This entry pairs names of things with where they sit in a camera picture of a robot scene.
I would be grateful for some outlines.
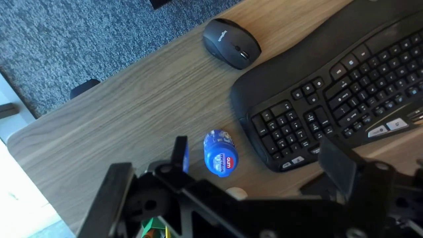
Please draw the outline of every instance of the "black metal frame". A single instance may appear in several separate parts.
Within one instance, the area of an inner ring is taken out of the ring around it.
[[[171,0],[150,0],[151,5],[154,6],[154,9],[160,8],[161,5],[169,2]]]
[[[0,119],[8,117],[16,113],[19,113],[19,110],[16,108],[15,104],[12,103],[0,104]]]
[[[389,164],[365,161],[336,140],[321,141],[320,164],[345,203],[321,198],[237,201],[212,182],[184,173],[185,149],[187,137],[177,137],[172,161],[139,178],[131,164],[111,165],[78,236],[136,236],[142,222],[152,217],[160,217],[177,236],[398,236],[407,232],[393,221],[423,225],[422,168],[414,177],[399,174]]]

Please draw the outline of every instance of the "bottle label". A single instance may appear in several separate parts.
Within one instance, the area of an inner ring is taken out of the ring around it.
[[[233,157],[226,156],[225,153],[218,153],[213,158],[213,168],[217,172],[226,172],[228,169],[233,169],[235,165],[235,161]]]

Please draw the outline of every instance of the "screw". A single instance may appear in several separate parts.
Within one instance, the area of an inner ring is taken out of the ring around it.
[[[272,230],[262,230],[261,238],[278,238],[278,235]]]
[[[366,232],[364,232],[360,229],[350,227],[346,230],[346,236],[348,238],[368,238]]]
[[[376,165],[376,168],[381,169],[381,170],[389,170],[389,165],[385,162],[376,162],[374,165]]]
[[[172,165],[167,164],[160,168],[161,173],[169,173],[172,170]]]

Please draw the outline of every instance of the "floor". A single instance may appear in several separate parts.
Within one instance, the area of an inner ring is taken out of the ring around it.
[[[19,113],[0,119],[0,236],[72,238],[74,234],[4,144],[35,117],[0,74],[0,104],[7,103],[19,108]]]
[[[0,236],[74,236],[4,143],[0,143]]]

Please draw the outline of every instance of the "plastic bottle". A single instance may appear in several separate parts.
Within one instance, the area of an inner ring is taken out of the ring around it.
[[[238,153],[226,131],[213,129],[204,139],[204,160],[218,177],[230,176],[238,165]]]

